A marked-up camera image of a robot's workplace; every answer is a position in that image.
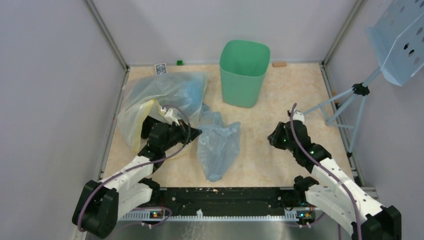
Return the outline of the light blue plastic bag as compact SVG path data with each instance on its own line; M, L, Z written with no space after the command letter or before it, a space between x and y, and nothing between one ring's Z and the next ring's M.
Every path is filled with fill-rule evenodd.
M225 124L220 112L211 111L203 104L197 128L202 131L197 142L197 157L205 178L217 182L241 152L241 123Z

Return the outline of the clear yellowish plastic bag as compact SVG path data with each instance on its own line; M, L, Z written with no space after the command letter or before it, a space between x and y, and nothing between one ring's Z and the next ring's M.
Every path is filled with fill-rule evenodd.
M160 108L173 108L179 119L196 127L210 74L203 71L171 72L130 81L117 117L118 129L129 149L141 150L143 122L147 117L167 123Z

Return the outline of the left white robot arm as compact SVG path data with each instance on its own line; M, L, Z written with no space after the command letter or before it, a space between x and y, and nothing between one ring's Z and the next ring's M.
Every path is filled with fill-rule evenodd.
M102 181L88 181L75 207L72 223L81 232L100 239L108 237L118 220L131 210L146 204L154 207L160 202L158 183L149 179L165 160L166 151L181 144L186 147L202 134L183 120L165 123L147 117L137 140L146 140L134 159L114 175Z

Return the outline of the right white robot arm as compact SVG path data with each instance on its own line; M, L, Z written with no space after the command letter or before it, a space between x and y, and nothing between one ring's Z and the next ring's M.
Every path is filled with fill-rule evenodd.
M313 143L300 120L279 122L267 137L271 146L292 153L311 175L294 180L293 200L311 204L336 221L353 240L400 240L402 215L386 207L352 180L320 144Z

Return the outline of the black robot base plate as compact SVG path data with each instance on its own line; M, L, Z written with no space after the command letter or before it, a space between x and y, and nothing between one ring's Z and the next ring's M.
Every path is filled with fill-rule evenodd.
M316 208L302 201L292 187L167 187L155 189L142 207L166 207L174 217L279 217L313 219Z

